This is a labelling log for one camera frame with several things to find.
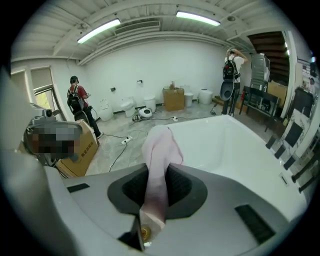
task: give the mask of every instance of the black backpack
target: black backpack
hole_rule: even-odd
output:
[[[237,71],[237,66],[234,61],[235,56],[232,59],[227,59],[223,68],[223,80],[235,80],[240,77]]]
[[[74,87],[73,92],[71,92],[71,90],[68,90],[67,93],[67,104],[72,112],[72,114],[77,114],[81,111],[83,111],[85,105],[84,105],[84,101],[82,99],[79,98],[78,96],[78,85],[76,85]]]

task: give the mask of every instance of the fluorescent light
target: fluorescent light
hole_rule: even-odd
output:
[[[96,29],[92,30],[91,32],[89,32],[88,34],[84,35],[83,37],[81,37],[80,39],[78,39],[78,43],[79,44],[83,44],[85,41],[89,40],[90,38],[94,37],[95,35],[107,30],[107,29],[110,29],[112,27],[115,27],[117,25],[121,24],[120,20],[117,18],[117,19],[114,19],[104,25],[101,25],[99,27],[97,27]]]
[[[202,17],[199,15],[195,15],[192,13],[188,13],[188,12],[183,12],[183,11],[178,11],[176,16],[178,18],[186,18],[186,19],[191,19],[191,20],[195,20],[195,21],[199,21],[199,22],[204,22],[204,23],[208,23],[211,24],[213,26],[219,26],[221,23],[218,21],[215,21],[213,19],[209,19],[206,17]]]

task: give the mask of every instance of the floor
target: floor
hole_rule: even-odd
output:
[[[106,135],[114,135],[119,137],[131,136],[133,137],[133,140],[130,141],[127,146],[125,146],[121,144],[125,138],[117,138],[106,135],[100,138],[100,147],[91,161],[91,164],[86,172],[86,176],[107,173],[109,171],[114,172],[116,170],[144,163],[141,148],[146,139],[148,131],[150,131],[152,127],[157,125],[172,124],[174,121],[170,118],[174,116],[177,118],[186,118],[179,119],[179,122],[188,122],[187,119],[213,117],[213,115],[210,114],[213,106],[213,104],[202,105],[193,103],[191,107],[185,108],[184,110],[171,112],[165,111],[164,107],[160,106],[157,108],[156,113],[152,115],[152,120],[141,121],[137,123],[133,123],[131,117],[126,117],[124,112],[115,114],[113,118],[107,122],[103,122],[101,120],[98,121],[97,125],[100,131],[104,132]],[[221,112],[222,106],[217,105],[216,115],[221,115]],[[247,116],[245,112],[242,112],[241,115],[239,115],[239,109],[237,108],[235,109],[234,118],[250,128],[265,142],[268,142],[270,137],[273,135],[273,132],[270,129],[265,132],[266,126],[264,123],[256,122],[251,117]],[[272,148],[276,151],[278,147],[279,145],[275,143]],[[295,166],[292,167],[292,172],[295,174],[301,168],[302,167],[297,162]],[[301,176],[298,182],[300,185],[302,185],[309,178],[310,175],[306,172]]]

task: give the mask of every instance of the black pants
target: black pants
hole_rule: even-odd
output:
[[[84,113],[86,114],[86,117],[88,118],[88,121],[89,121],[89,125],[93,128],[94,130],[94,134],[96,137],[99,137],[100,136],[100,131],[99,131],[99,128],[98,128],[98,125],[95,121],[95,119],[93,118],[92,114],[91,114],[91,110],[89,107],[85,107],[83,109]]]
[[[235,107],[236,107],[236,103],[237,103],[237,100],[238,100],[239,92],[240,92],[240,83],[239,82],[235,82],[234,83],[234,89],[233,89],[233,92],[232,92],[232,95],[231,95],[231,107],[229,109],[229,115],[230,114],[234,114],[234,112],[235,112]],[[224,102],[224,104],[223,104],[223,109],[222,109],[222,114],[223,115],[227,114],[229,101],[230,101],[230,99],[226,100]]]

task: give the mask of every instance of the white bathtub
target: white bathtub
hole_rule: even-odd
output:
[[[290,170],[266,143],[229,115],[169,124],[184,165],[231,178],[276,207],[291,221],[307,208]]]

